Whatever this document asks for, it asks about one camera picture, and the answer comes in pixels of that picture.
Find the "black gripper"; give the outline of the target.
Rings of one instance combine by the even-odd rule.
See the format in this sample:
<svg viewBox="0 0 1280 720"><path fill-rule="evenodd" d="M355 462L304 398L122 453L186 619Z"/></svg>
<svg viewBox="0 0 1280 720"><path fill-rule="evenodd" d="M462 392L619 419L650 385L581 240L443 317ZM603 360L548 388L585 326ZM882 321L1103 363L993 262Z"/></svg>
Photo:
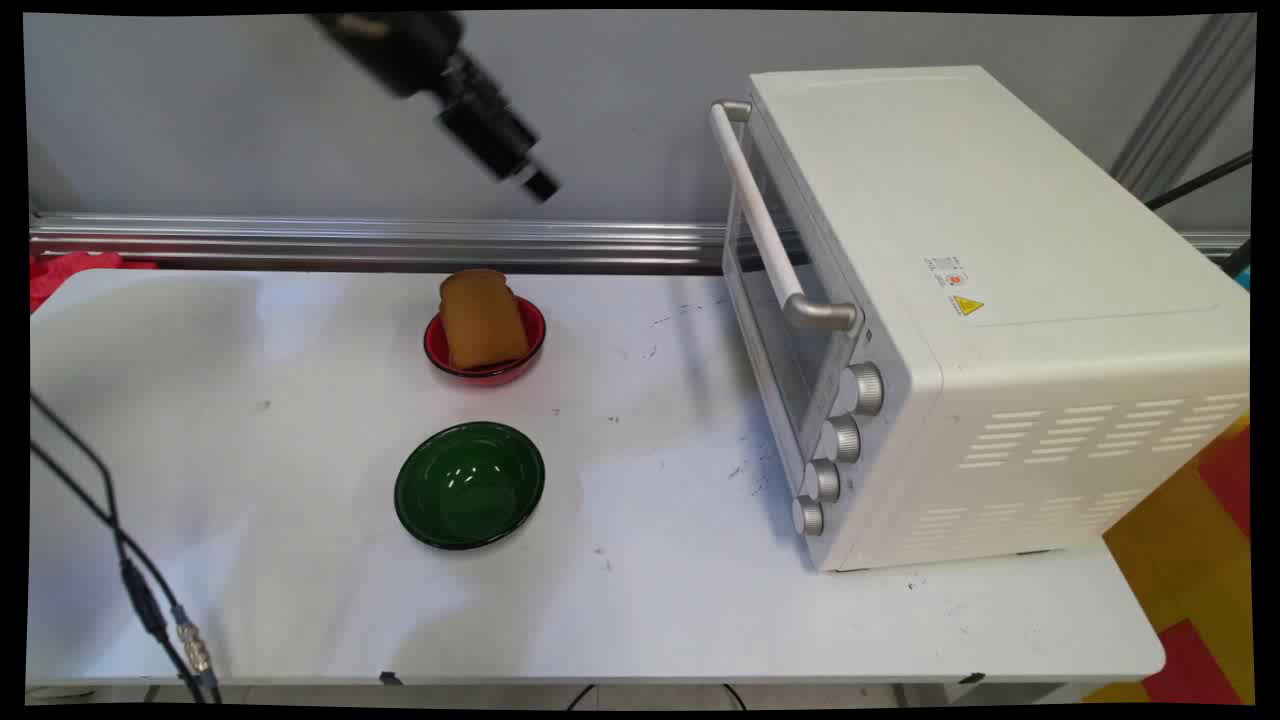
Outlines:
<svg viewBox="0 0 1280 720"><path fill-rule="evenodd" d="M436 119L497 181L520 184L536 202L561 183L534 156L538 136L495 81L460 54L462 18L454 12L332 12L310 20L349 59L397 97L430 92L449 100Z"/></svg>

